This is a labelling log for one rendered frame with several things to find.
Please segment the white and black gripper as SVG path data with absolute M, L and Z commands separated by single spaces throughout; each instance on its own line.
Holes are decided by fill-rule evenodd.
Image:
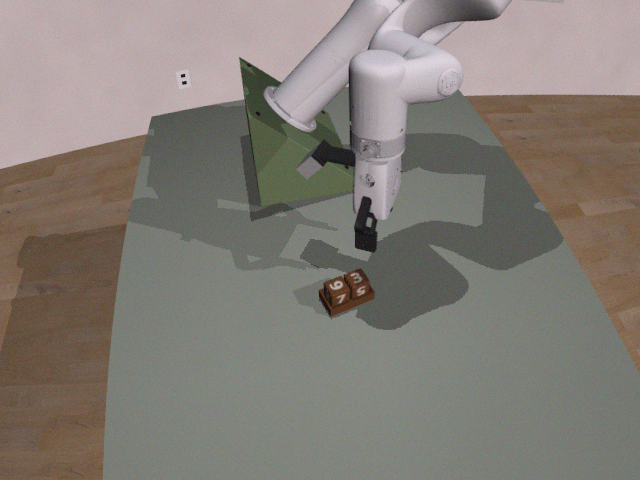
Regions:
M 384 221 L 392 211 L 401 183 L 401 155 L 405 147 L 392 157 L 371 159 L 365 159 L 351 144 L 350 148 L 356 154 L 353 181 L 353 210 L 357 215 L 355 248 L 375 252 L 377 220 Z M 373 213 L 369 212 L 370 207 Z M 368 217 L 373 219 L 371 227 L 366 228 Z

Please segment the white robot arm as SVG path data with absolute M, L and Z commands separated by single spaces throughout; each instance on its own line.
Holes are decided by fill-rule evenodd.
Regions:
M 314 118 L 349 83 L 352 148 L 365 159 L 392 157 L 405 147 L 407 107 L 447 99 L 463 82 L 459 60 L 435 45 L 464 21 L 498 18 L 511 1 L 354 0 L 264 97 L 286 122 L 313 132 Z M 308 179 L 326 162 L 354 167 L 355 154 L 324 139 L 296 170 Z

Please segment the brown wooden number cube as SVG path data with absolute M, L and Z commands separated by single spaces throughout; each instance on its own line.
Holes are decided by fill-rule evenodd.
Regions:
M 324 284 L 324 295 L 331 307 L 350 300 L 350 288 L 342 276 L 326 281 Z
M 350 288 L 351 299 L 369 292 L 370 281 L 361 268 L 344 274 L 344 281 Z

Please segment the brown wooden tray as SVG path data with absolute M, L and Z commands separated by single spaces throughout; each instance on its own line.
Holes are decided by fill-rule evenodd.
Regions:
M 339 314 L 341 312 L 344 312 L 348 309 L 351 309 L 353 307 L 356 307 L 358 305 L 361 305 L 365 302 L 368 302 L 370 300 L 373 300 L 375 296 L 375 292 L 372 289 L 372 287 L 369 287 L 369 292 L 366 294 L 363 294 L 361 296 L 358 296 L 356 298 L 353 298 L 346 302 L 343 302 L 341 304 L 338 304 L 336 306 L 331 307 L 330 303 L 328 302 L 327 298 L 324 295 L 324 288 L 319 290 L 319 298 L 321 299 L 322 303 L 324 304 L 325 308 L 327 309 L 328 313 L 330 314 L 330 316 L 334 316 L 336 314 Z

